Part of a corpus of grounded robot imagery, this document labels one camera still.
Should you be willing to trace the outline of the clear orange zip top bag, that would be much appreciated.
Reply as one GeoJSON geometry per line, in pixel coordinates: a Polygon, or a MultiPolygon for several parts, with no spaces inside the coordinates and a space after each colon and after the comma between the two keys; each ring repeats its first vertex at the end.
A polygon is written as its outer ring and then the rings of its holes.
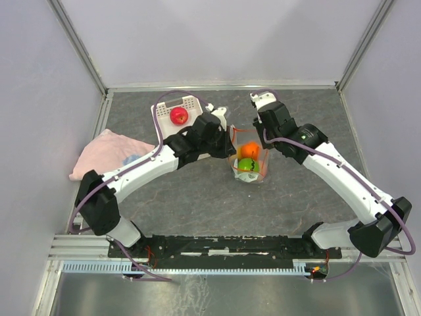
{"type": "Polygon", "coordinates": [[[246,184],[263,182],[268,172],[269,151],[263,148],[256,130],[231,125],[230,137],[236,150],[228,158],[234,178],[246,184]]]}

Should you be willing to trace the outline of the orange toy fruit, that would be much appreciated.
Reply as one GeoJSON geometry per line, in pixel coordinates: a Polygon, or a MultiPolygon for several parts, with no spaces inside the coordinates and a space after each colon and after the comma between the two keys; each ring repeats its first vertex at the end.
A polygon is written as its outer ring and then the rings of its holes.
{"type": "Polygon", "coordinates": [[[257,142],[247,142],[240,148],[241,158],[253,158],[258,160],[260,155],[260,145],[257,142]]]}

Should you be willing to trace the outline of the white perforated plastic basket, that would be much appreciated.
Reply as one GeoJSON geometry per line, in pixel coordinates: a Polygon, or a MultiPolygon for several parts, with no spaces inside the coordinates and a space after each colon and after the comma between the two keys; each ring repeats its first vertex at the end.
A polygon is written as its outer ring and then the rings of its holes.
{"type": "Polygon", "coordinates": [[[152,105],[153,125],[159,143],[170,135],[177,134],[181,129],[191,126],[202,113],[199,99],[192,95],[152,105]]]}

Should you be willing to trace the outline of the green watermelon toy ball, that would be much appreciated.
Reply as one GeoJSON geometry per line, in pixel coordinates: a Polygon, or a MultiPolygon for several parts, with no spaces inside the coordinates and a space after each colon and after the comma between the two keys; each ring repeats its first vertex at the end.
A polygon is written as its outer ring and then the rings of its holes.
{"type": "Polygon", "coordinates": [[[237,163],[237,169],[241,172],[260,172],[260,165],[253,158],[242,158],[237,163]]]}

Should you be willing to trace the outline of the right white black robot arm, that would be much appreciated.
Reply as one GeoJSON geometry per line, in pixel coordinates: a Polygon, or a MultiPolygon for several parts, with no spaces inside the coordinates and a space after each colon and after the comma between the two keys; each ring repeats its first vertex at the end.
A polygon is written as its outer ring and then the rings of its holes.
{"type": "Polygon", "coordinates": [[[319,176],[356,215],[352,221],[316,224],[301,242],[303,252],[318,257],[328,248],[355,247],[368,257],[377,257],[383,250],[399,253],[390,243],[407,231],[410,201],[394,198],[373,185],[317,127],[298,126],[287,107],[273,95],[258,96],[252,104],[257,110],[253,125],[263,148],[274,148],[319,176]]]}

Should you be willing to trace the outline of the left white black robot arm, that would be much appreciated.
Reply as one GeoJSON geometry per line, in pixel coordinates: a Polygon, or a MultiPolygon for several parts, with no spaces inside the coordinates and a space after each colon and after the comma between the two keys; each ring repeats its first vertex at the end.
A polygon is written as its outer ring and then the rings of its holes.
{"type": "Polygon", "coordinates": [[[209,155],[226,159],[236,153],[226,123],[225,107],[199,115],[191,126],[168,136],[152,152],[105,174],[87,172],[80,184],[75,211],[93,233],[108,236],[122,244],[132,257],[145,251],[145,240],[134,223],[125,219],[119,204],[152,180],[209,155]]]}

